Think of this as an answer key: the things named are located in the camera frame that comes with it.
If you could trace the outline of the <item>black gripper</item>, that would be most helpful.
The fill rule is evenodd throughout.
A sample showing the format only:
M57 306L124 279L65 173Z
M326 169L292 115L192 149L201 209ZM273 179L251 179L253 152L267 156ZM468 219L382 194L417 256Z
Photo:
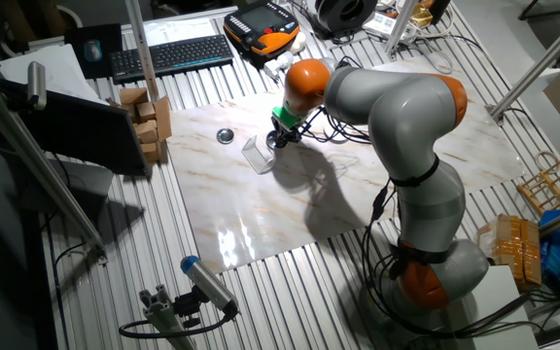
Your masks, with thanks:
M286 129L283 124L275 119L272 120L272 124L274 126L272 139L275 141L276 149L286 148L288 145L301 140L302 135L297 127Z

